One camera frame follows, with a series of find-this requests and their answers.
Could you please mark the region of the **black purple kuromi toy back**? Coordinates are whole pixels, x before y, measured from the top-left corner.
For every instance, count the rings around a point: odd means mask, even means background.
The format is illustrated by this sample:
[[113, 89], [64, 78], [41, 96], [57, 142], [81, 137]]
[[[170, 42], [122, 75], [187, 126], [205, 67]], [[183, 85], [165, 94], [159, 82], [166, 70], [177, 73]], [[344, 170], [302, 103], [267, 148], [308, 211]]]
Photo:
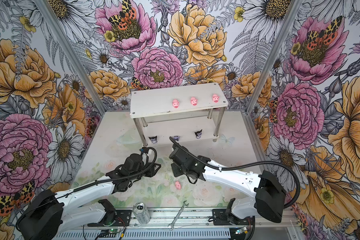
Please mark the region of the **black purple kuromi toy back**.
[[199, 130], [195, 132], [196, 139], [200, 139], [202, 137], [203, 130]]

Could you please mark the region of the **black white kuromi toy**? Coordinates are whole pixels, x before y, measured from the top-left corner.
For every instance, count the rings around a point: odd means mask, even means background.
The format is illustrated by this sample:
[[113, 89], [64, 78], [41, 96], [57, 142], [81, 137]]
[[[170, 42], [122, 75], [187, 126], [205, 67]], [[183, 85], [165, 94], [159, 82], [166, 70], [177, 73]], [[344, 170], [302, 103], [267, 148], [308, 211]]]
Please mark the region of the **black white kuromi toy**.
[[150, 141], [152, 144], [157, 144], [158, 143], [158, 137], [157, 136], [154, 136], [154, 137], [149, 137]]

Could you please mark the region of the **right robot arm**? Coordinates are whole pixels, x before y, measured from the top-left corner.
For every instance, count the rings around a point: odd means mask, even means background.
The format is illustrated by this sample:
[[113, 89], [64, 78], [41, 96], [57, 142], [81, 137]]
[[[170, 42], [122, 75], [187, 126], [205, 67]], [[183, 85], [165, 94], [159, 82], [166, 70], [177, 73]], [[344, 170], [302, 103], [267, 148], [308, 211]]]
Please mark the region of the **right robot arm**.
[[224, 221], [239, 225], [247, 217], [261, 216], [281, 223], [285, 209], [286, 191], [277, 178], [268, 171], [261, 174], [228, 171], [225, 166], [204, 156], [194, 156], [185, 147], [174, 144], [169, 156], [174, 176], [186, 176], [191, 184], [201, 180], [230, 187], [246, 195], [232, 198], [223, 214]]

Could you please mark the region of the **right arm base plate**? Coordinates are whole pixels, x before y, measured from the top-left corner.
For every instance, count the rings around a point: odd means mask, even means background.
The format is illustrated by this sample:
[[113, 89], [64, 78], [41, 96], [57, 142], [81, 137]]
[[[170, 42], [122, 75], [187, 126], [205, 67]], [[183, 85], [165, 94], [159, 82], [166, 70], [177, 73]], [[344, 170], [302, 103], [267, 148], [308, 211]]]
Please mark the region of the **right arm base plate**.
[[212, 209], [212, 216], [208, 219], [208, 222], [213, 223], [214, 226], [252, 226], [254, 219], [253, 217], [239, 219], [234, 215], [227, 214], [225, 209]]

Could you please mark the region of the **pink pig toy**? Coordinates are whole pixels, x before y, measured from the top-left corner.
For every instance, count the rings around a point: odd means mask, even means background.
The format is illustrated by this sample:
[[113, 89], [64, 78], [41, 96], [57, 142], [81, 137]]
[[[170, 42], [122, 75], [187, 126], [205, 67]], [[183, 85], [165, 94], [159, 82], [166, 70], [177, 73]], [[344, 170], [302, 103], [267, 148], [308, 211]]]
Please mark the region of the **pink pig toy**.
[[198, 104], [198, 99], [196, 97], [191, 97], [190, 101], [193, 106], [196, 106]]
[[218, 102], [219, 102], [219, 99], [220, 99], [220, 96], [219, 96], [219, 95], [213, 94], [212, 100], [213, 100], [214, 103], [218, 103]]
[[180, 105], [180, 102], [177, 100], [177, 99], [174, 99], [173, 102], [172, 102], [172, 106], [177, 109]]
[[182, 189], [182, 185], [179, 181], [175, 181], [175, 188], [176, 190], [181, 190]]

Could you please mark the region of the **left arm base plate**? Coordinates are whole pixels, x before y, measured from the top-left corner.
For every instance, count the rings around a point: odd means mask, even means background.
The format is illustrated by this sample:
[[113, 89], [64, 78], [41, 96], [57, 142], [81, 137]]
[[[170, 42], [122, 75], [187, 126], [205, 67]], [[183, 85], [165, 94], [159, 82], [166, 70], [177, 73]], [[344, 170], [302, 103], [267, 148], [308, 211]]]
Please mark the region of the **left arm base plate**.
[[115, 210], [106, 212], [98, 223], [87, 224], [88, 227], [128, 227], [132, 210]]

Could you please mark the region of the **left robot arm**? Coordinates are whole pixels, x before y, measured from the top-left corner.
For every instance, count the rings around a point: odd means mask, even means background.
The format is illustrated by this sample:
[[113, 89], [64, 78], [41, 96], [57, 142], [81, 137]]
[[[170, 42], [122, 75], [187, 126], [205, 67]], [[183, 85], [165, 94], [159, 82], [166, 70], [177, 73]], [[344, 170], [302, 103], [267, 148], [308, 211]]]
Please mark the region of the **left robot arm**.
[[81, 187], [39, 193], [17, 220], [16, 229], [26, 240], [51, 240], [57, 234], [87, 225], [112, 225], [117, 218], [113, 205], [105, 196], [123, 193], [143, 177], [156, 175], [161, 165], [154, 148], [142, 148], [131, 154], [124, 164]]

